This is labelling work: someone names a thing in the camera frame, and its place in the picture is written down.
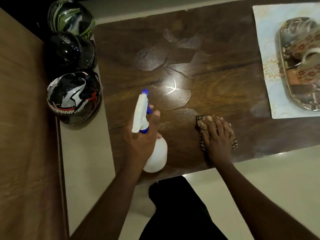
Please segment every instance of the white spray bottle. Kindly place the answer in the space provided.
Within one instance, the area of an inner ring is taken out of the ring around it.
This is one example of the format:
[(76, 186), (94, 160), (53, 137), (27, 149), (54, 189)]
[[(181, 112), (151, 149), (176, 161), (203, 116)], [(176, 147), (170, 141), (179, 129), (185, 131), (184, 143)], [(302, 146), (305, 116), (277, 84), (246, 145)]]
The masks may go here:
[[(143, 89), (142, 93), (139, 95), (133, 116), (133, 133), (140, 132), (142, 134), (145, 134), (148, 132), (149, 122), (147, 121), (146, 115), (152, 114), (152, 110), (149, 107), (148, 94), (149, 91), (147, 89)], [(157, 138), (157, 140), (155, 141), (153, 153), (146, 162), (143, 170), (148, 173), (160, 171), (167, 162), (167, 152), (168, 146), (165, 139)]]

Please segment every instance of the hand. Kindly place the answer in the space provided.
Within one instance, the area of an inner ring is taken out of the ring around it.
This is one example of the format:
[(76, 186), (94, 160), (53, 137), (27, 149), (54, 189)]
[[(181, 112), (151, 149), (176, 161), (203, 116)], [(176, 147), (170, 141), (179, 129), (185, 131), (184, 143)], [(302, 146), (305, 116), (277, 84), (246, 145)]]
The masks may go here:
[(133, 133), (133, 115), (124, 128), (124, 138), (128, 144), (128, 157), (126, 166), (133, 166), (138, 170), (143, 170), (147, 160), (153, 153), (156, 139), (162, 136), (158, 133), (158, 124), (160, 120), (160, 111), (156, 110), (149, 118), (149, 130), (146, 134), (140, 132)]
[(203, 119), (203, 122), (208, 128), (210, 139), (203, 130), (200, 131), (209, 157), (216, 166), (224, 163), (231, 163), (230, 154), (234, 142), (231, 129), (223, 118), (219, 119), (216, 116), (212, 116), (212, 119), (217, 128), (215, 128), (214, 124), (208, 119)]

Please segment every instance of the venom graphic helmet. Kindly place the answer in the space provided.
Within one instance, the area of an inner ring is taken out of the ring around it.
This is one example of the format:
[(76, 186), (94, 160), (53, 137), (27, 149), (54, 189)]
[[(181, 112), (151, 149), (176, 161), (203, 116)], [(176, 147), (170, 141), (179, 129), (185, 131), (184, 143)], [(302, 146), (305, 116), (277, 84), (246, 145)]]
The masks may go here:
[(70, 32), (89, 39), (94, 24), (92, 14), (74, 0), (57, 0), (48, 11), (48, 25), (53, 32)]
[(99, 77), (93, 71), (60, 76), (49, 84), (47, 90), (50, 110), (68, 125), (85, 121), (101, 102)]
[(52, 34), (44, 53), (47, 75), (51, 79), (78, 70), (93, 70), (97, 64), (93, 41), (68, 32)]

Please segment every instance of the green helmet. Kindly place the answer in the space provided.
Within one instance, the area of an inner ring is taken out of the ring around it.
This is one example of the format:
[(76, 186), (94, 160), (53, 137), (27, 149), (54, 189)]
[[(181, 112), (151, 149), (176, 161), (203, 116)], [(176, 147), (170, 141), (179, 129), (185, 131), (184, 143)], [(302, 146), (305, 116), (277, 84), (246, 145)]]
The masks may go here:
[(70, 32), (89, 39), (94, 28), (94, 18), (74, 0), (57, 0), (49, 8), (48, 24), (53, 32)]

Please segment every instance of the black pants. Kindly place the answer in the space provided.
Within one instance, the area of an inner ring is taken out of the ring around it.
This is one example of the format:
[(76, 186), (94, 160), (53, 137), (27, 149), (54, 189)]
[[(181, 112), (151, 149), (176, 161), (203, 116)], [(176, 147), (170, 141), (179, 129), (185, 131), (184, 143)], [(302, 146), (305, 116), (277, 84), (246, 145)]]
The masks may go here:
[(212, 222), (207, 207), (184, 177), (154, 183), (149, 188), (149, 198), (156, 211), (140, 240), (227, 239)]

